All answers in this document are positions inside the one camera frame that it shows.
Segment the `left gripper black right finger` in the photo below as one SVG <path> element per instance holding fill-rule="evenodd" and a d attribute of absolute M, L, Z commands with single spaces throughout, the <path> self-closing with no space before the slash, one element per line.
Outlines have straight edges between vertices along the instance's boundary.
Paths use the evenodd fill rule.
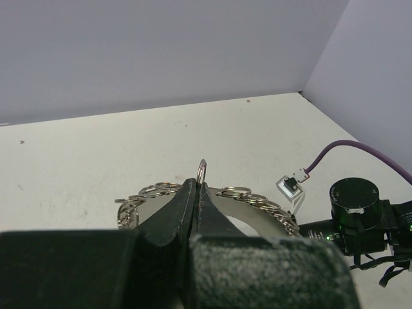
<path fill-rule="evenodd" d="M 190 308 L 359 308 L 337 247 L 285 237 L 248 237 L 198 188 L 189 240 Z"/>

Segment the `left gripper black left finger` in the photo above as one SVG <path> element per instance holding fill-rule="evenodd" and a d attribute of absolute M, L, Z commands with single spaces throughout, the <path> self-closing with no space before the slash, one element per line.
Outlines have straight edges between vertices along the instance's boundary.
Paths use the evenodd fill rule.
<path fill-rule="evenodd" d="M 2 308 L 144 308 L 185 281 L 196 181 L 132 230 L 1 234 Z"/>

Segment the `metal ring disc with keyrings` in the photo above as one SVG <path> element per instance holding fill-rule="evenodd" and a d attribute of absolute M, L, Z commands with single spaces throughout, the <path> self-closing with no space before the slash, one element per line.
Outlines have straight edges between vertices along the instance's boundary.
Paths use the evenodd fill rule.
<path fill-rule="evenodd" d="M 182 184 L 156 182 L 143 187 L 135 195 L 119 198 L 117 227 L 131 230 L 140 224 L 139 210 L 153 207 L 154 214 L 181 191 Z M 192 211 L 193 238 L 283 238 L 300 236 L 293 214 L 248 187 L 207 187 L 199 195 L 203 201 Z"/>

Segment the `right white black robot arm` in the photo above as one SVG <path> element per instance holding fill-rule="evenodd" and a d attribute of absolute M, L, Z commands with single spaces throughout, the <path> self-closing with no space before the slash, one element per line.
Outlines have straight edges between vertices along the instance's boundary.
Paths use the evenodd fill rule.
<path fill-rule="evenodd" d="M 411 271 L 411 202 L 382 200 L 377 186 L 363 178 L 345 178 L 329 190 L 331 218 L 300 225 L 300 235 L 334 243 L 353 259 L 352 270 L 389 268 L 379 281 L 385 287 Z"/>

